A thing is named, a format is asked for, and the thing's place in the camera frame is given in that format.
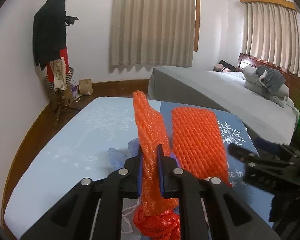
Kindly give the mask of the blue patterned table cloth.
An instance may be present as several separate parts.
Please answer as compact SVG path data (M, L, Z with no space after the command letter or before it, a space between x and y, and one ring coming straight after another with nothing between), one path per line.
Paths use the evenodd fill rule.
M191 106L149 100L162 114L171 140L171 110ZM268 221L273 195L242 181L244 165L228 155L231 142L256 153L250 135L236 115L206 108L215 113L227 150L228 177L232 189L272 227ZM72 118L39 152L14 188L4 220L16 237L21 236L81 179L99 180L114 171L108 150L127 148L138 137L132 98L101 97Z

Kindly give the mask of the black hanging coat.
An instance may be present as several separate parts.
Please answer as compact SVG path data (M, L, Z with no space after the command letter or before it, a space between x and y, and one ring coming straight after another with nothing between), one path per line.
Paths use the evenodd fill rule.
M66 14L65 5L65 0L47 0L34 16L33 57L41 70L61 58L61 50L66 48L66 27L78 20Z

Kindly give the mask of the blue plastic bag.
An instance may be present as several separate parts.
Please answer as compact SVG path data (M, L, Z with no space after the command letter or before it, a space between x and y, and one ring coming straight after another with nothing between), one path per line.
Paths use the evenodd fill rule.
M124 167L125 161L129 158L134 158L138 155L139 151L139 140L138 138L131 140L127 144L127 148L115 149L110 148L108 150L108 159L114 170L118 170Z

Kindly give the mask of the brown paper bag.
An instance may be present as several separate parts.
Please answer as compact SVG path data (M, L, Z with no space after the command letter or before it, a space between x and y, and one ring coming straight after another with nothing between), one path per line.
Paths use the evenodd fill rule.
M81 95L93 94L93 83L91 79L82 79L79 81L79 92Z

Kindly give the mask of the orange foam net sleeve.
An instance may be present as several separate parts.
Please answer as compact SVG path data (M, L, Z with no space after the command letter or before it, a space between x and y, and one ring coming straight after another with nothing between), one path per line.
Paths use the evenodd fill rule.
M178 200L165 199L160 193L157 146L170 156L170 145L162 115L152 108L144 92L133 93L135 123L143 151L142 207L145 216L162 215L178 206Z

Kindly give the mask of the red hanging garment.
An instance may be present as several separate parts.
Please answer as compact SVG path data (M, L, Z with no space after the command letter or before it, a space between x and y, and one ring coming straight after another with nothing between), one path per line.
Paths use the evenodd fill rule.
M69 72L67 48L60 50L60 58L46 64L47 79L51 83L57 82L57 88L66 85L66 76Z

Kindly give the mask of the beige window curtain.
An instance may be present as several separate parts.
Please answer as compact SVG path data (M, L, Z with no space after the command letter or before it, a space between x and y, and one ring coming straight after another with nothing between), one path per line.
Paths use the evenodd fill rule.
M191 67L196 0L113 0L109 65Z
M279 4L245 2L243 53L300 75L297 12Z

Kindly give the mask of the wooden coat rack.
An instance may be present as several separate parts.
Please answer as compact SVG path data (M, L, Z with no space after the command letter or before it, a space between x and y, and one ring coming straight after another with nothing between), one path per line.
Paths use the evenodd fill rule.
M54 113L56 119L54 126L57 127L60 121L61 113L64 110L81 111L81 108L73 107L74 96L71 90L71 79L74 69L69 66L67 48L60 50L61 58L51 61L47 66L47 80L53 93L52 101L54 103Z

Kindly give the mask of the beige printed hanging bag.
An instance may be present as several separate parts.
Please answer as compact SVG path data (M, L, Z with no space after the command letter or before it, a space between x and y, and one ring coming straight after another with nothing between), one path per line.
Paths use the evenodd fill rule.
M55 90L66 90L66 63L63 57L49 62Z

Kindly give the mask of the beige right window curtain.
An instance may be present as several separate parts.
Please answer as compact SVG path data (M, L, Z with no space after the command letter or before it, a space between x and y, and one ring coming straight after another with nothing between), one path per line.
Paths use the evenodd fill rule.
M297 12L279 4L245 2L243 53L300 75Z

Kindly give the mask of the red plastic mesh bag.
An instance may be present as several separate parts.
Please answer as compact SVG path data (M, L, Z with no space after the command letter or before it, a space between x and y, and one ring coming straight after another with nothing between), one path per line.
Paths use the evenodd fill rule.
M143 208L138 206L134 212L133 223L150 239L181 239L180 216L173 210L157 216L146 216Z

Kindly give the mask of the grey folded blanket pile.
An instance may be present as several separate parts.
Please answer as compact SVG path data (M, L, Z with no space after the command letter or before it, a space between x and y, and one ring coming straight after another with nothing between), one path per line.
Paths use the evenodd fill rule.
M289 99L286 79L277 69L260 65L243 69L244 87L284 108Z

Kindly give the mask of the bed with grey sheet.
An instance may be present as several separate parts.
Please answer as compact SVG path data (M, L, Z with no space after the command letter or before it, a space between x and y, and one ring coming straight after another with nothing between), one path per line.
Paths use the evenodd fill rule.
M251 137L290 144L299 111L290 103L281 107L244 84L230 73L160 66L153 68L148 98L226 111L242 120Z

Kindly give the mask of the beige left window curtain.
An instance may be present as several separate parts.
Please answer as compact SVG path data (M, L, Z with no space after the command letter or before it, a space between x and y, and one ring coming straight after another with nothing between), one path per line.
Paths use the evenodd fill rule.
M196 0L113 0L109 65L191 67Z

